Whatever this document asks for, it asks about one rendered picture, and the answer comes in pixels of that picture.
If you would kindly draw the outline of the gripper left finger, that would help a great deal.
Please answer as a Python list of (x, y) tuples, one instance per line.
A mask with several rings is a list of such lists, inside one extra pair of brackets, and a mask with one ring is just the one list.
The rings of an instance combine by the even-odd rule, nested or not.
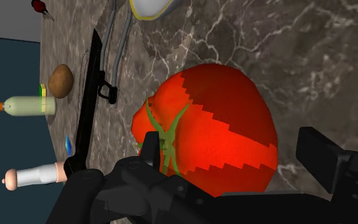
[(180, 176), (162, 174), (160, 140), (148, 132), (139, 156), (119, 160), (107, 174), (86, 169), (75, 154), (64, 162), (67, 182), (46, 224), (212, 224), (213, 199)]

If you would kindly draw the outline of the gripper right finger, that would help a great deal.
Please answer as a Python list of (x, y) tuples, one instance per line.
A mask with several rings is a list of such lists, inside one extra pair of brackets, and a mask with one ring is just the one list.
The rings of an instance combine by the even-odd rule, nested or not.
[(296, 158), (332, 195), (336, 224), (358, 224), (358, 151), (344, 150), (313, 127), (298, 132)]

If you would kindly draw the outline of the red tomato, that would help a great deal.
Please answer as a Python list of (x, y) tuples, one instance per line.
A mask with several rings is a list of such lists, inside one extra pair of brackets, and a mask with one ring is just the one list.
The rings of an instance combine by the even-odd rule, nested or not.
[(215, 197), (265, 191), (278, 165), (270, 110), (255, 84), (230, 66), (201, 64), (172, 75), (134, 114), (131, 131), (138, 145), (157, 131), (160, 172)]

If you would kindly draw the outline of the brown potato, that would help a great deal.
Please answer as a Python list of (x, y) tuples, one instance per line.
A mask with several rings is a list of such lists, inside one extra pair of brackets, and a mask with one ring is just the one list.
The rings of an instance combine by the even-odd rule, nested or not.
[(74, 76), (66, 64), (58, 65), (48, 80), (48, 89), (57, 99), (69, 95), (74, 85)]

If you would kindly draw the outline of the pale green bottle, orange cap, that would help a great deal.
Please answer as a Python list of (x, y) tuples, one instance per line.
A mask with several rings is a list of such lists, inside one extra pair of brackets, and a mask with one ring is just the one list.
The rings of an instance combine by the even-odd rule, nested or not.
[(5, 111), (11, 116), (54, 115), (56, 102), (54, 97), (14, 96), (0, 102), (0, 111)]

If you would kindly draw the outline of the grey tongs with black clip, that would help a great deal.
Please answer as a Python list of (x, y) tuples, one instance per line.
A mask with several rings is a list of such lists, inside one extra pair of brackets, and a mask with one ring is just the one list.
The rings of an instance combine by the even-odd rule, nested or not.
[(130, 3), (127, 6), (127, 16), (125, 19), (125, 25), (121, 34), (120, 42), (118, 49), (116, 51), (116, 56), (114, 58), (113, 68), (112, 68), (112, 78), (111, 83), (105, 80), (105, 70), (104, 70), (104, 59), (106, 56), (106, 47), (109, 40), (113, 25), (114, 25), (114, 16), (116, 13), (116, 2), (117, 0), (111, 0), (111, 11), (109, 14), (109, 20), (106, 27), (106, 32), (102, 40), (102, 49), (100, 52), (100, 65), (99, 65), (99, 87), (98, 87), (98, 96), (106, 99), (108, 103), (114, 105), (118, 100), (118, 66), (121, 61), (121, 56), (123, 49), (127, 40), (128, 32), (130, 29), (130, 24), (132, 21), (132, 10)]

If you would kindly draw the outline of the white bowl with yellow rim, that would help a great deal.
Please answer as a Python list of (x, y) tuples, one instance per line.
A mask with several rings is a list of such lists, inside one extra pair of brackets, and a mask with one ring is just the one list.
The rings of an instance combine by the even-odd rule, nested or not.
[(153, 21), (172, 13), (184, 0), (129, 0), (137, 20)]

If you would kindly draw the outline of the red-handled small tool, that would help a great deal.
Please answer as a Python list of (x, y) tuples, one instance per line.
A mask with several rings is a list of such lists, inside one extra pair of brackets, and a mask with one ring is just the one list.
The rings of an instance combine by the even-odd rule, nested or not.
[(42, 2), (42, 0), (32, 0), (31, 6), (36, 12), (41, 13), (44, 19), (49, 19), (53, 22), (55, 21), (55, 19), (49, 14), (46, 4)]

